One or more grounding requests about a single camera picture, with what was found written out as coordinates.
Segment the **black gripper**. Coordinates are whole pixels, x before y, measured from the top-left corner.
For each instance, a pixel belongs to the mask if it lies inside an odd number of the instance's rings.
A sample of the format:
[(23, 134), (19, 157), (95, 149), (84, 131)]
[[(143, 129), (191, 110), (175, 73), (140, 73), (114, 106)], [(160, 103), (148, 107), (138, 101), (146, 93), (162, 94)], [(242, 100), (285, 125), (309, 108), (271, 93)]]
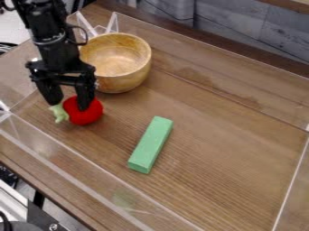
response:
[(77, 108), (84, 111), (95, 97), (93, 66), (80, 59), (79, 46), (83, 42), (75, 39), (32, 40), (41, 58), (25, 64), (31, 81), (49, 106), (63, 100), (60, 86), (72, 86), (77, 94)]

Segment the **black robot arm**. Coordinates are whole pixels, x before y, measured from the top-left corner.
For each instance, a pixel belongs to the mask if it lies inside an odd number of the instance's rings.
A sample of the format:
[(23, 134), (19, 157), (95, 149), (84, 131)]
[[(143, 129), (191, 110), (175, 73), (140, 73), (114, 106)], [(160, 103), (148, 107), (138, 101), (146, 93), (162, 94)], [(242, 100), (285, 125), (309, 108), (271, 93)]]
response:
[(93, 101), (95, 67), (80, 60), (73, 29), (67, 23), (68, 13), (61, 0), (12, 0), (19, 17), (29, 30), (31, 40), (41, 58), (28, 61), (25, 68), (49, 106), (63, 100), (61, 85), (72, 86), (77, 95), (77, 108), (84, 111)]

